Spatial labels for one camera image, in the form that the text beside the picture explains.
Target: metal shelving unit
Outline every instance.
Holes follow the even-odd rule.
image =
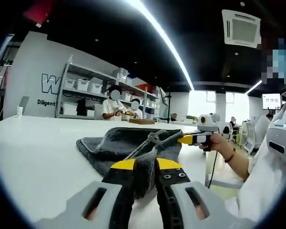
[[[79,96],[83,96],[83,97],[92,97],[92,98],[96,98],[96,99],[99,99],[100,101],[102,101],[102,100],[107,98],[107,96],[105,96],[103,93],[105,92],[105,90],[107,88],[108,82],[110,82],[112,84],[120,85],[123,89],[130,91],[130,92],[133,92],[134,95],[139,95],[139,96],[144,97],[143,105],[140,105],[140,107],[143,107],[143,115],[145,113],[146,108],[149,109],[150,111],[155,110],[155,108],[153,108],[153,107],[146,106],[146,101],[147,101],[147,98],[155,100],[155,99],[158,99],[158,97],[154,94],[147,92],[147,88],[145,89],[145,91],[143,91],[140,88],[137,88],[135,86],[120,82],[117,78],[115,78],[113,76],[101,73],[101,72],[93,70],[93,69],[83,67],[79,64],[72,63],[72,57],[73,57],[73,55],[70,56],[68,62],[65,64],[65,67],[62,71],[61,83],[59,85],[59,90],[58,90],[57,99],[56,99],[55,117],[57,117],[57,118],[74,118],[74,119],[94,119],[94,117],[91,117],[91,116],[60,114],[61,102],[62,102],[61,98],[63,96],[63,93],[65,92],[65,93],[79,95]],[[90,79],[93,77],[96,77],[96,78],[103,80],[102,94],[90,93],[87,91],[79,91],[79,90],[76,90],[75,88],[72,88],[72,89],[64,88],[67,73],[72,73],[72,74],[79,75],[79,76],[85,77],[85,78],[90,78]],[[125,104],[131,104],[130,101],[124,101],[124,100],[120,100],[120,101],[122,103],[125,103]]]

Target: shelf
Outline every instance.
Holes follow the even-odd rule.
[[[116,81],[116,78],[114,78],[113,76],[110,76],[110,75],[101,73],[99,71],[89,69],[89,68],[86,68],[86,67],[80,66],[79,64],[74,64],[74,63],[70,63],[68,72],[78,74],[78,75],[81,75],[87,78],[96,77],[103,81],[110,81],[110,80]]]
[[[141,96],[144,96],[144,94],[145,94],[145,91],[143,91],[142,89],[137,88],[137,87],[132,86],[132,85],[129,85],[127,83],[119,82],[119,85],[121,85],[122,88],[125,88],[125,89],[127,89],[128,91],[131,91],[131,92],[135,92],[135,93],[137,93],[137,94],[139,94]],[[151,97],[151,98],[154,98],[154,99],[158,99],[157,96],[155,96],[154,94],[151,94],[149,92],[147,93],[147,96]]]
[[[130,101],[126,101],[126,100],[120,100],[120,102],[122,102],[122,103],[126,103],[126,104],[132,104],[132,102],[130,102]],[[150,106],[146,106],[145,108],[148,108],[148,109],[155,109],[155,108],[153,108],[153,107],[150,107]]]
[[[60,114],[59,118],[70,118],[70,119],[88,119],[94,120],[94,116],[80,116],[80,115],[71,115],[71,114]]]
[[[72,89],[71,88],[63,88],[63,91],[72,92],[72,93],[79,94],[79,95],[90,95],[90,96],[104,98],[104,99],[107,98],[107,96],[105,96],[103,94],[91,93],[91,92],[86,92],[86,91],[79,91],[79,90],[76,90],[73,88]]]

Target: monitor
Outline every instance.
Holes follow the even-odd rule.
[[[264,110],[281,109],[282,99],[280,94],[262,94]]]

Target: white table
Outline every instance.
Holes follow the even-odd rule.
[[[173,122],[170,122],[170,123],[174,124],[174,125],[197,126],[197,123],[187,123],[187,122],[178,122],[178,121],[173,121]]]
[[[82,137],[104,136],[117,126],[196,130],[192,126],[165,123],[138,125],[32,116],[13,116],[1,121],[0,178],[24,216],[31,222],[53,218],[65,210],[69,198],[92,181],[101,181],[102,177],[77,150],[75,142]],[[202,150],[183,145],[178,160],[192,181],[204,184],[206,159]],[[155,195],[151,192],[135,202],[129,228],[163,228]]]

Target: ceiling air conditioner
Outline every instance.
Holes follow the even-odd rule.
[[[261,20],[250,14],[223,10],[225,43],[256,48],[260,42]]]

